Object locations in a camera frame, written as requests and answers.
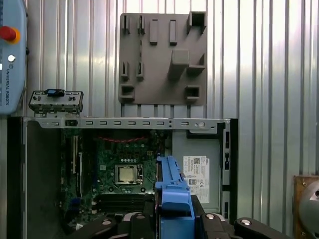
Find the corrugated metal wall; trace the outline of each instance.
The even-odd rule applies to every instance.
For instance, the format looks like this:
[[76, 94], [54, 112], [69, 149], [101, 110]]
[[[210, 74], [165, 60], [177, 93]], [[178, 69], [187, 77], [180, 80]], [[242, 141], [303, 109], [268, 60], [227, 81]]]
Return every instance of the corrugated metal wall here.
[[[239, 118], [238, 216], [291, 234], [293, 175], [319, 172], [318, 0], [27, 0], [27, 6], [27, 98], [58, 87], [84, 91], [84, 116]], [[121, 13], [190, 10], [208, 12], [207, 106], [121, 106]]]

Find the red cable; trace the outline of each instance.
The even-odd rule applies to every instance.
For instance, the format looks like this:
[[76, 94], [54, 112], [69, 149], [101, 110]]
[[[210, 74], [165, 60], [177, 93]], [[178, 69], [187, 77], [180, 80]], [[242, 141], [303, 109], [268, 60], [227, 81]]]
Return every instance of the red cable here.
[[103, 138], [103, 137], [99, 137], [99, 139], [107, 141], [107, 142], [111, 142], [111, 143], [131, 143], [131, 142], [136, 142], [142, 139], [145, 139], [145, 137], [140, 137], [140, 138], [131, 138], [128, 140], [115, 140], [112, 138]]

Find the blue plastic part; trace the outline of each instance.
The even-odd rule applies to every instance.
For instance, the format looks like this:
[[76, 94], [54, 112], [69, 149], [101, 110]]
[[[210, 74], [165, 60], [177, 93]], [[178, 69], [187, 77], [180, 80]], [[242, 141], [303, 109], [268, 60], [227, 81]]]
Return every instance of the blue plastic part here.
[[[187, 183], [180, 174], [177, 161], [172, 156], [158, 157], [162, 168], [162, 182], [156, 182], [155, 188], [161, 192], [160, 238], [195, 238], [195, 215]], [[176, 213], [176, 217], [165, 217], [166, 212]]]

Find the metal bracket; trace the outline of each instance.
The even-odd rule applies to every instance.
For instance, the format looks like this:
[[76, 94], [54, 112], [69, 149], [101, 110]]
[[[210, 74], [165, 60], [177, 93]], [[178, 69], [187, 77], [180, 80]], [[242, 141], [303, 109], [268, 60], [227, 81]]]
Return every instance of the metal bracket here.
[[82, 91], [64, 91], [49, 89], [46, 91], [34, 91], [29, 107], [34, 111], [34, 116], [45, 117], [80, 117], [83, 110]]

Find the motherboard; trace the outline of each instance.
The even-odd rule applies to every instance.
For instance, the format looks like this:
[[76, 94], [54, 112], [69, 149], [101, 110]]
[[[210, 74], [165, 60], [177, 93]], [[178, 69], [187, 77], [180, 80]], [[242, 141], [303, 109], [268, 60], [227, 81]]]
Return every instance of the motherboard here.
[[156, 158], [164, 156], [164, 131], [64, 129], [61, 137], [60, 209], [69, 227], [143, 210], [144, 195], [154, 193]]

